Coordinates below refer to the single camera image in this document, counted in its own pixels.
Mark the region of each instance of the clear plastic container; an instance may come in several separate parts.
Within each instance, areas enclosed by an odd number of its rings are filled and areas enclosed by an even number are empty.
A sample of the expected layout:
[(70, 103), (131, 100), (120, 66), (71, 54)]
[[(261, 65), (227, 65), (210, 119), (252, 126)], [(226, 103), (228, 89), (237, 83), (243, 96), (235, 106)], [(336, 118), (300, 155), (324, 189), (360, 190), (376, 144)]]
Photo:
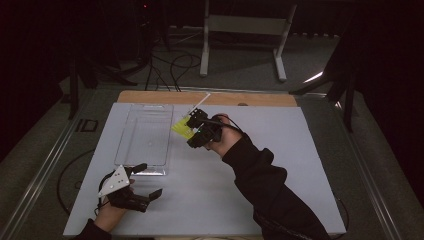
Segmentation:
[(166, 175), (173, 105), (133, 104), (128, 112), (116, 165), (147, 164), (137, 175)]

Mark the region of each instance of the table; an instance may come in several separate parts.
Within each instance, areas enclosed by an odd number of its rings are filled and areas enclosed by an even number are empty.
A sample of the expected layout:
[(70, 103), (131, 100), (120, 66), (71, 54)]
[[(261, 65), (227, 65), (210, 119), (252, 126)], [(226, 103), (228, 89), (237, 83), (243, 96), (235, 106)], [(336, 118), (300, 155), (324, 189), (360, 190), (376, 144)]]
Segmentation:
[[(120, 132), (122, 132), (122, 129), (116, 126), (125, 121), (126, 108), (129, 105), (133, 103), (195, 104), (204, 96), (204, 93), (201, 92), (122, 92), (118, 98), (119, 103), (112, 108), (109, 115), (64, 235), (73, 236), (78, 234), (85, 224), (85, 219), (94, 217), (92, 216), (94, 214), (89, 209), (93, 208), (92, 206), (95, 206), (97, 201), (96, 191), (99, 182), (97, 179), (100, 180), (113, 167), (116, 167), (113, 164), (114, 156), (111, 153), (114, 151), (116, 153), (119, 138), (111, 136), (119, 136)], [(232, 105), (249, 105), (249, 107), (234, 107)], [(181, 113), (189, 106), (174, 105), (174, 109), (178, 109), (177, 112)], [(317, 215), (321, 217), (320, 219), (323, 221), (324, 226), (329, 228), (328, 231), (330, 233), (341, 233), (344, 231), (340, 214), (331, 195), (331, 190), (316, 150), (314, 147), (312, 147), (311, 151), (303, 148), (304, 146), (313, 146), (313, 140), (307, 129), (304, 117), (299, 108), (296, 107), (296, 101), (292, 96), (281, 94), (213, 93), (205, 102), (205, 105), (202, 106), (202, 109), (206, 109), (210, 114), (214, 111), (231, 110), (231, 116), (235, 116), (237, 119), (240, 119), (239, 116), (243, 114), (243, 111), (252, 109), (255, 113), (269, 116), (269, 118), (263, 119), (263, 125), (259, 127), (261, 131), (255, 131), (252, 126), (249, 126), (248, 122), (243, 122), (243, 126), (251, 129), (249, 135), (251, 135), (254, 142), (264, 142), (266, 139), (263, 139), (263, 136), (270, 136), (278, 133), (280, 129), (285, 129), (284, 131), (286, 132), (282, 134), (290, 137), (281, 139), (281, 142), (277, 145), (275, 145), (277, 141), (272, 141), (274, 144), (268, 143), (270, 145), (267, 146), (275, 150), (276, 160), (274, 164), (282, 164), (278, 159), (284, 159), (284, 157), (279, 155), (279, 148), (283, 149), (285, 154), (289, 154), (286, 159), (292, 159), (290, 154), (297, 156), (298, 158), (296, 158), (296, 161), (292, 161), (292, 164), (289, 164), (289, 162), (285, 163), (288, 166), (289, 173), (296, 172), (296, 174), (289, 174), (287, 185), (289, 187), (293, 186), (291, 188), (314, 211), (329, 207), (329, 209), (324, 210), (323, 214), (317, 213)], [(289, 118), (283, 119), (288, 127), (267, 128), (266, 126), (276, 123), (275, 119), (281, 116), (279, 115), (280, 113), (285, 114), (284, 116), (300, 115), (293, 117), (295, 121)], [(296, 125), (306, 127), (306, 131), (297, 132)], [(181, 137), (174, 137), (177, 138), (173, 138), (173, 148), (171, 147), (173, 150), (170, 153), (172, 156), (172, 168), (169, 174), (165, 177), (142, 176), (137, 179), (137, 183), (134, 185), (136, 193), (140, 195), (144, 195), (143, 191), (148, 193), (158, 186), (164, 189), (164, 194), (149, 206), (146, 213), (129, 212), (113, 233), (137, 237), (259, 235), (260, 229), (252, 220), (252, 207), (232, 184), (234, 178), (232, 170), (217, 161), (217, 156), (213, 152), (190, 149), (185, 141), (180, 140)], [(290, 142), (295, 143), (296, 146), (288, 151), (287, 148)], [(306, 165), (316, 166), (316, 168), (305, 167)], [(307, 189), (305, 184), (310, 185), (313, 179), (296, 178), (299, 174), (311, 176), (312, 178), (318, 177), (320, 179), (318, 182), (323, 184), (319, 187), (320, 189), (314, 189), (315, 187)], [(295, 186), (299, 186), (299, 184), (303, 184), (304, 187), (296, 189)], [(326, 190), (329, 192), (329, 195), (323, 196), (323, 201), (319, 200), (321, 187), (327, 188)]]

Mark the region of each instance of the yellow sponge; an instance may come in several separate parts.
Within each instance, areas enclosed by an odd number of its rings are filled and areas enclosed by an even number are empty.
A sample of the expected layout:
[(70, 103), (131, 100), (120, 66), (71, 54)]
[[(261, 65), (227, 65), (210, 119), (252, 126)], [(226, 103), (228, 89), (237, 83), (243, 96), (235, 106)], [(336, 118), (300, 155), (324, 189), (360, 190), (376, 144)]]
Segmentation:
[(194, 132), (193, 129), (189, 128), (187, 126), (187, 122), (188, 120), (190, 120), (190, 115), (186, 115), (185, 117), (183, 117), (180, 121), (178, 121), (177, 123), (175, 123), (171, 129), (180, 134), (181, 136), (183, 136), (186, 139), (190, 139), (191, 137), (193, 137)]

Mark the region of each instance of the black sleeve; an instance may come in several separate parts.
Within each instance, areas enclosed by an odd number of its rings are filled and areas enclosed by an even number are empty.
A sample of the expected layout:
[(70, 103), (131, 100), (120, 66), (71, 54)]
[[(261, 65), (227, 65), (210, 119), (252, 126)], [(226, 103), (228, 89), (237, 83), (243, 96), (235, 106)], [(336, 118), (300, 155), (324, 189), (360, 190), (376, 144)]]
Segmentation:
[(75, 240), (110, 240), (112, 235), (110, 233), (103, 231), (101, 228), (97, 227), (94, 224), (92, 219), (88, 219), (87, 224), (85, 225), (82, 232), (73, 238)]
[(287, 171), (271, 165), (274, 154), (239, 140), (223, 157), (235, 173), (235, 184), (253, 205), (263, 237), (270, 239), (330, 239), (314, 212), (286, 185)]

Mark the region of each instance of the black cable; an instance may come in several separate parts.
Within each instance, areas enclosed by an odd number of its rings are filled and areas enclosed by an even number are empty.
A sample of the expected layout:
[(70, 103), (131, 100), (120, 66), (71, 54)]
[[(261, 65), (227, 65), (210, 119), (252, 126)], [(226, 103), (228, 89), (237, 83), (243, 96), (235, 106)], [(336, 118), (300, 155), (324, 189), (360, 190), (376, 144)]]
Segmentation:
[[(342, 207), (343, 207), (343, 209), (344, 209), (344, 211), (345, 211), (345, 213), (346, 213), (346, 223), (345, 223), (345, 228), (346, 228), (346, 232), (347, 232), (347, 231), (349, 230), (349, 224), (350, 224), (349, 212), (347, 211), (347, 207), (346, 207), (346, 205), (343, 203), (343, 201), (342, 201), (340, 198), (337, 198), (336, 196), (334, 196), (334, 197), (336, 198), (336, 200), (337, 200), (337, 201), (339, 201), (339, 202), (340, 202), (340, 204), (342, 205)], [(332, 240), (340, 239), (340, 238), (342, 238), (344, 235), (345, 235), (345, 233), (344, 233), (344, 234), (340, 234), (340, 235), (338, 235), (337, 237), (332, 238)]]
[(220, 116), (220, 117), (225, 117), (226, 119), (228, 119), (228, 120), (230, 120), (230, 122), (232, 123), (232, 124), (234, 124), (236, 127), (238, 127), (240, 130), (241, 130), (241, 128), (233, 121), (233, 120), (231, 120), (231, 118), (229, 118), (227, 115), (224, 115), (224, 114), (216, 114), (215, 116)]
[(171, 91), (168, 84), (166, 84), (165, 80), (162, 78), (162, 76), (161, 76), (162, 73), (160, 72), (159, 68), (153, 66), (153, 64), (151, 66), (152, 66), (153, 70), (155, 70), (156, 74), (158, 75), (158, 78), (156, 79), (156, 89), (158, 89), (158, 87), (159, 87), (157, 80), (160, 79), (162, 81), (162, 83), (165, 84), (165, 87), (168, 89), (168, 91)]
[[(188, 53), (188, 52), (185, 52), (185, 51), (178, 51), (178, 52), (184, 52), (184, 53), (186, 53), (185, 55), (191, 55), (192, 57), (197, 58), (199, 60), (199, 62), (197, 64), (195, 64), (195, 65), (190, 65), (190, 66), (181, 66), (181, 65), (178, 65), (178, 64), (175, 64), (174, 63), (174, 66), (175, 67), (179, 67), (179, 68), (195, 68), (195, 67), (200, 66), (201, 61), (200, 61), (200, 57), (199, 56), (196, 56), (194, 54), (191, 54), (191, 53)], [(160, 58), (158, 56), (153, 55), (153, 57), (156, 58), (157, 60), (162, 61), (162, 62), (165, 62), (165, 63), (168, 63), (168, 64), (172, 64), (172, 62), (169, 62), (169, 61), (167, 61), (167, 60), (165, 60), (163, 58)]]
[(169, 67), (169, 72), (171, 73), (171, 77), (172, 77), (172, 80), (174, 81), (174, 84), (175, 84), (175, 86), (176, 87), (178, 87), (178, 90), (181, 92), (181, 89), (180, 89), (180, 87), (178, 86), (178, 80), (184, 75), (184, 74), (186, 74), (187, 72), (188, 72), (188, 70), (190, 69), (190, 68), (186, 68), (185, 70), (184, 70), (184, 72), (183, 73), (181, 73), (177, 78), (175, 78), (175, 76), (174, 76), (174, 72), (173, 72), (173, 67), (175, 66), (175, 62), (178, 60), (178, 59), (180, 59), (180, 58), (183, 58), (183, 57), (190, 57), (190, 59), (191, 59), (191, 62), (190, 62), (190, 66), (192, 66), (192, 64), (193, 64), (193, 55), (181, 55), (181, 56), (179, 56), (179, 57), (176, 57), (173, 61), (172, 61), (172, 63), (171, 63), (171, 65), (170, 65), (170, 67)]
[(254, 211), (253, 218), (255, 219), (256, 222), (259, 223), (259, 225), (261, 225), (263, 229), (267, 229), (268, 231), (272, 231), (272, 232), (284, 233), (290, 236), (290, 239), (314, 240), (313, 238), (303, 233), (286, 228), (285, 226), (281, 225), (277, 221), (268, 219), (267, 217), (260, 214), (258, 211)]
[(62, 170), (62, 172), (59, 175), (59, 178), (57, 180), (56, 183), (56, 196), (57, 196), (57, 200), (59, 201), (60, 206), (63, 208), (63, 210), (65, 211), (66, 214), (71, 215), (71, 212), (68, 210), (68, 208), (65, 206), (65, 204), (63, 203), (62, 197), (60, 196), (60, 183), (62, 181), (62, 176), (65, 173), (65, 171), (69, 168), (69, 166), (71, 166), (74, 162), (76, 162), (78, 159), (81, 159), (82, 157), (84, 157), (85, 155), (94, 152), (94, 149), (88, 150), (82, 154), (80, 154), (78, 157), (72, 159)]
[(104, 205), (106, 205), (108, 203), (109, 203), (109, 201), (107, 201), (107, 202), (105, 202), (103, 204), (99, 204), (98, 207), (96, 209), (94, 209), (94, 214), (97, 216), (97, 214), (98, 214), (97, 211), (100, 210), (100, 208), (102, 208)]
[(159, 80), (159, 78), (157, 77), (156, 78), (156, 88), (155, 88), (155, 91), (157, 91), (159, 89), (159, 82), (158, 82), (158, 80)]
[(74, 183), (74, 188), (80, 190), (82, 185), (82, 181), (76, 181)]
[(149, 75), (147, 75), (147, 81), (146, 81), (146, 85), (144, 86), (144, 91), (147, 91), (147, 87), (149, 86), (150, 76), (152, 74), (152, 69), (153, 69), (152, 61), (153, 61), (153, 59), (150, 56), (150, 59), (149, 59), (149, 66), (150, 66)]

